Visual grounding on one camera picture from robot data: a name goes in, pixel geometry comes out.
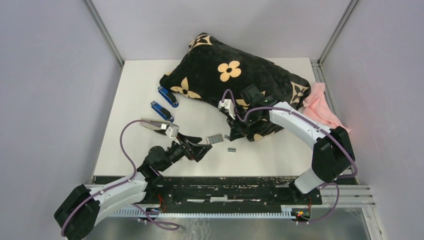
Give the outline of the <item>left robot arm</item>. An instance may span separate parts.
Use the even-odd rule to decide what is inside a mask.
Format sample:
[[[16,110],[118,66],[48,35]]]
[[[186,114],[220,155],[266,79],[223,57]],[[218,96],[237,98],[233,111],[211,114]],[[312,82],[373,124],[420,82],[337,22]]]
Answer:
[[[153,185],[162,172],[182,158],[199,162],[212,149],[212,145],[201,141],[200,137],[179,133],[169,147],[151,147],[130,175],[98,187],[76,186],[53,215],[60,234],[69,240],[81,240],[117,210],[141,201],[154,202],[158,191]]]

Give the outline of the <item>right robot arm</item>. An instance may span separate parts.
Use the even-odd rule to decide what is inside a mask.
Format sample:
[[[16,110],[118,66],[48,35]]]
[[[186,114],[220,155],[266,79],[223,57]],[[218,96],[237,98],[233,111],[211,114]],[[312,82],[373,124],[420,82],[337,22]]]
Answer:
[[[286,101],[279,101],[272,95],[265,96],[254,84],[240,95],[249,104],[247,110],[236,106],[230,89],[225,90],[218,103],[218,110],[227,116],[230,141],[246,137],[251,132],[250,126],[267,120],[288,130],[312,150],[310,168],[290,183],[288,196],[293,203],[302,204],[312,190],[328,186],[337,179],[357,175],[358,167],[345,128],[330,128],[313,121]]]

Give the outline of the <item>box of staples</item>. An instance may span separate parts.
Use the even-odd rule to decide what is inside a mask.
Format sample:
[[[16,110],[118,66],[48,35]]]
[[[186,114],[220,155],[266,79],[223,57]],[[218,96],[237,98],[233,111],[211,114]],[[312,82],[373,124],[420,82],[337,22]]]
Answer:
[[[208,145],[214,145],[224,142],[224,137],[221,133],[214,134],[206,137],[206,142]]]

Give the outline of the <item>blue stapler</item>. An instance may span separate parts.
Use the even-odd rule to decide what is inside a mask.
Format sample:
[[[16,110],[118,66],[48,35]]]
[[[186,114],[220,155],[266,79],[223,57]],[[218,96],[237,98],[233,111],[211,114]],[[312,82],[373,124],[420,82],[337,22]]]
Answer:
[[[157,88],[157,91],[173,108],[177,108],[179,106],[177,98],[166,88],[160,85]]]
[[[151,108],[160,115],[164,120],[169,121],[171,123],[174,122],[174,117],[172,116],[171,112],[164,108],[162,105],[157,103],[156,101],[152,101],[150,103]]]

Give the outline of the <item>grey beige stapler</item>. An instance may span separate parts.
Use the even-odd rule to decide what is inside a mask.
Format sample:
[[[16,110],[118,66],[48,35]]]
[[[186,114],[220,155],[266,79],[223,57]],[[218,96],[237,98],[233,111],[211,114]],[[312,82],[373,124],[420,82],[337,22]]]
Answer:
[[[166,134],[166,130],[170,124],[171,124],[170,121],[162,120],[162,119],[151,119],[151,118],[140,119],[141,126],[160,135]]]

